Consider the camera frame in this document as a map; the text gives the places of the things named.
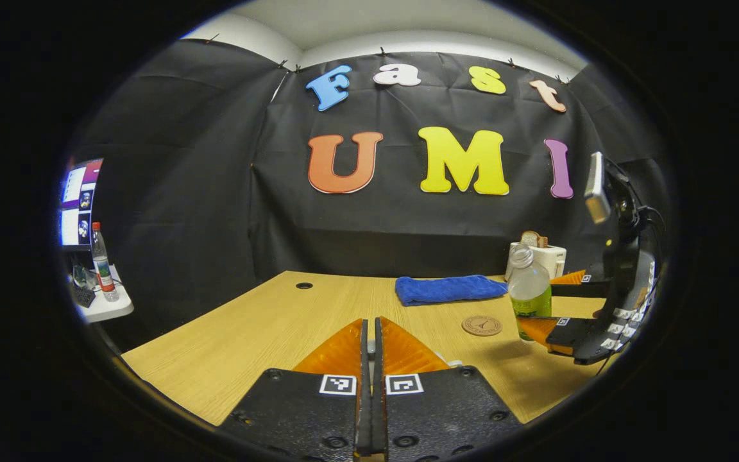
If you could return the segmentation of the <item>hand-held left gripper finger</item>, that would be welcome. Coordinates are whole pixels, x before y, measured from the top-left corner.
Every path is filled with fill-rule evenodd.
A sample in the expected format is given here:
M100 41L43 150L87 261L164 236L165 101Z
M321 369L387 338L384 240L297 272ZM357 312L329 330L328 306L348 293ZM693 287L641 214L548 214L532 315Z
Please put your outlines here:
M371 442L368 322L340 328L294 368L268 368L222 430L291 461L355 461Z
M449 365L388 318L375 320L373 450L387 461L452 461L524 427L475 366Z

